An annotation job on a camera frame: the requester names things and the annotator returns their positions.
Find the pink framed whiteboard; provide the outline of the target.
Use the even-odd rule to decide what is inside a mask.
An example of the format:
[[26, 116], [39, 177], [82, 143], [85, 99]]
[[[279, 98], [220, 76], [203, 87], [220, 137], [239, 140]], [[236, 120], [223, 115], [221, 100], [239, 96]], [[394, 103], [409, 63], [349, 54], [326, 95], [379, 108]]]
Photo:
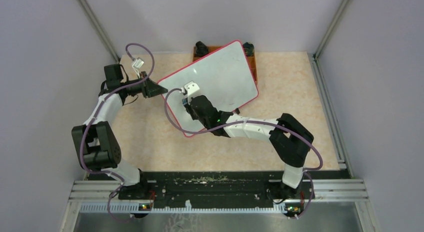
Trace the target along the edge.
[[160, 79], [167, 90], [183, 88], [190, 82], [199, 86], [217, 110], [234, 111], [258, 97], [242, 43], [234, 40], [210, 54]]

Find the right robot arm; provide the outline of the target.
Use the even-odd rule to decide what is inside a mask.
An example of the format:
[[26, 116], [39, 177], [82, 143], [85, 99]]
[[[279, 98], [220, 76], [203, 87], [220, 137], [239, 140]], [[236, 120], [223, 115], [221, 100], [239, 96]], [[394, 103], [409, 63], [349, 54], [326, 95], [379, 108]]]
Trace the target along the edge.
[[280, 190], [274, 195], [284, 200], [295, 198], [301, 192], [304, 164], [314, 136], [294, 116], [284, 113], [276, 119], [262, 120], [242, 117], [217, 110], [204, 95], [184, 98], [182, 104], [193, 120], [198, 120], [215, 136], [270, 143], [285, 164]]

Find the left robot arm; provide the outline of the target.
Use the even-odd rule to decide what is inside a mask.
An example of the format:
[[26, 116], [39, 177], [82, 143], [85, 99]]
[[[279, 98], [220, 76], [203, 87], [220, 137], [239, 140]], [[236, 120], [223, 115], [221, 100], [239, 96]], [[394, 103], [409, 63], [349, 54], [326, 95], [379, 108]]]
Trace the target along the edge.
[[80, 166], [93, 175], [105, 174], [120, 186], [111, 197], [121, 200], [144, 199], [150, 186], [141, 169], [122, 158], [121, 148], [111, 128], [126, 98], [142, 95], [144, 98], [159, 96], [168, 90], [147, 77], [130, 80], [120, 64], [104, 67], [105, 81], [101, 84], [98, 103], [91, 116], [80, 126], [73, 127], [72, 139]]

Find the dark patterned cloth roll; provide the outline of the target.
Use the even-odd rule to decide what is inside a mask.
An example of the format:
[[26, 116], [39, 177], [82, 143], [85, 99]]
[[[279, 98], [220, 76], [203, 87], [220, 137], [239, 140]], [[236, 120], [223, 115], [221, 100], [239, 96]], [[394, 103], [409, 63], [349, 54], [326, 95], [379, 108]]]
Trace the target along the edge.
[[204, 57], [209, 54], [209, 48], [201, 41], [195, 43], [194, 56]]

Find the wooden compartment box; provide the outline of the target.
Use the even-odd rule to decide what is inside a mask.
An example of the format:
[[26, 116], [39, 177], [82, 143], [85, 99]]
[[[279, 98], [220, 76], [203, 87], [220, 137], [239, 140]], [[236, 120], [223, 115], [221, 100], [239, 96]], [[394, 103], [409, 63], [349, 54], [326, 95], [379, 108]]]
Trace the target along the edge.
[[[223, 46], [221, 46], [221, 45], [213, 45], [213, 46], [207, 46], [207, 47], [208, 47], [208, 49], [209, 49], [209, 54], [210, 54], [210, 53], [213, 53], [213, 52], [214, 52], [214, 51], [216, 51], [216, 50], [219, 50], [219, 49], [220, 49], [221, 47], [223, 47]], [[192, 62], [195, 62], [195, 61], [197, 61], [197, 60], [199, 60], [199, 59], [203, 58], [203, 57], [195, 57], [194, 49], [195, 49], [195, 46], [193, 47]], [[249, 68], [250, 68], [250, 71], [251, 71], [251, 74], [252, 74], [252, 77], [253, 77], [254, 83], [255, 83], [255, 85], [257, 85], [257, 84], [258, 84], [258, 73], [257, 73], [257, 65], [256, 65], [256, 55], [255, 55], [255, 51], [254, 51], [254, 56], [253, 56], [253, 57], [247, 57], [247, 56], [246, 56], [246, 59], [247, 59], [247, 63], [248, 63], [248, 65], [249, 65]]]

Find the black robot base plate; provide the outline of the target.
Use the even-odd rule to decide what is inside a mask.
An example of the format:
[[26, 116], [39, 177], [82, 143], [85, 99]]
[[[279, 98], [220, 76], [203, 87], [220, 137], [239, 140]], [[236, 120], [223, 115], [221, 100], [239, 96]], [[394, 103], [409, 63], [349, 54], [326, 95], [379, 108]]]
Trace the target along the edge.
[[[310, 189], [318, 190], [319, 181], [350, 179], [347, 171], [316, 171], [304, 177], [295, 200], [305, 200]], [[194, 209], [269, 208], [288, 199], [278, 199], [282, 171], [264, 172], [144, 172], [150, 193], [141, 198], [153, 208], [182, 208], [189, 201]]]

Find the aluminium frame rail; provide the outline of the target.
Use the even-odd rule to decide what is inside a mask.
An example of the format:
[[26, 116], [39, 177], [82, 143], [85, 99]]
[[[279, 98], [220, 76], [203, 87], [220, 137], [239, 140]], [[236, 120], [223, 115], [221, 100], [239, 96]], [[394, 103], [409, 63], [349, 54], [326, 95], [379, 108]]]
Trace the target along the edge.
[[380, 227], [371, 210], [361, 179], [308, 179], [290, 198], [283, 196], [280, 180], [198, 177], [148, 182], [146, 194], [116, 192], [117, 182], [75, 181], [60, 231], [75, 230], [81, 213], [112, 213], [120, 220], [145, 214], [277, 214], [286, 220], [323, 215], [322, 204], [353, 204], [363, 232]]

